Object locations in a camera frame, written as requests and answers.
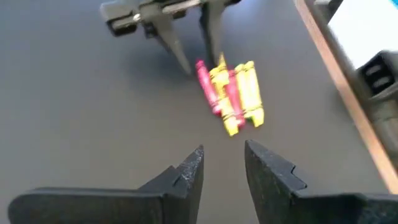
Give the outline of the black aluminium table frame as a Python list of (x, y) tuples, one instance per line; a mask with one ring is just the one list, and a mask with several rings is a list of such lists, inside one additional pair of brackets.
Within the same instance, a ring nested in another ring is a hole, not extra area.
[(330, 13), (327, 4), (295, 0), (295, 5), (377, 169), (384, 178), (398, 178), (398, 101), (368, 101), (357, 70), (326, 24)]

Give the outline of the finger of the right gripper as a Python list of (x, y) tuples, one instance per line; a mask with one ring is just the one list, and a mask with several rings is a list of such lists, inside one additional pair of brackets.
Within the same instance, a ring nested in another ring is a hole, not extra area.
[(200, 25), (212, 67), (218, 65), (221, 54), (221, 16), (224, 9), (223, 0), (206, 0), (201, 7)]
[(146, 38), (156, 38), (178, 61), (186, 75), (192, 68), (173, 28), (173, 17), (162, 12), (160, 6), (141, 6), (141, 22)]

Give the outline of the magenta crayon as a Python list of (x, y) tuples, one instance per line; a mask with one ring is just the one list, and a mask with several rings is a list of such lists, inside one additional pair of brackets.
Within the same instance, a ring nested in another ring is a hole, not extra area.
[(196, 71), (198, 81), (200, 82), (201, 88), (205, 94), (206, 100), (211, 108), (211, 111), (215, 115), (221, 114), (221, 108), (218, 103), (218, 95), (214, 89), (214, 86), (210, 79), (210, 74), (203, 60), (197, 60)]
[(242, 128), (246, 120), (243, 115), (243, 109), (241, 107), (240, 94), (238, 89), (238, 83), (234, 70), (228, 70), (229, 83), (226, 86), (226, 91), (233, 107), (234, 115), (237, 120), (238, 128)]

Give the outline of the yellow crayon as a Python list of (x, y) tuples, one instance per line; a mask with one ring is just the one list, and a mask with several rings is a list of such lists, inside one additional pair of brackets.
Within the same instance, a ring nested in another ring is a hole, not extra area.
[(248, 115), (252, 119), (253, 125), (259, 127), (264, 123), (264, 108), (262, 106), (261, 93), (257, 80), (257, 74), (253, 61), (248, 61), (244, 65), (246, 89), (248, 92)]
[(223, 53), (220, 53), (218, 65), (210, 71), (210, 78), (218, 96), (224, 128), (229, 136), (234, 136), (238, 134), (239, 128), (234, 109), (226, 92), (226, 86), (229, 84), (229, 73)]
[(236, 74), (236, 80), (238, 84), (238, 90), (240, 94), (241, 106), (243, 115), (246, 119), (251, 119), (251, 103), (250, 103), (250, 92), (248, 90), (247, 78), (244, 70), (244, 65), (239, 64), (234, 69)]

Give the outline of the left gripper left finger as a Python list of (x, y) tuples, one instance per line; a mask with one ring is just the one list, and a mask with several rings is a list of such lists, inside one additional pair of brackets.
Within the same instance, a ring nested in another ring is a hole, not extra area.
[(41, 187), (8, 205), (10, 224), (196, 224), (205, 152), (198, 146), (138, 189)]

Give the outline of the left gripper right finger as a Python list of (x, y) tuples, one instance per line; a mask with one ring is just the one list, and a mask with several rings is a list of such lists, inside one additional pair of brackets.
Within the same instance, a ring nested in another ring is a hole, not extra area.
[(260, 224), (398, 224), (397, 194), (303, 194), (295, 164), (253, 140), (244, 160)]

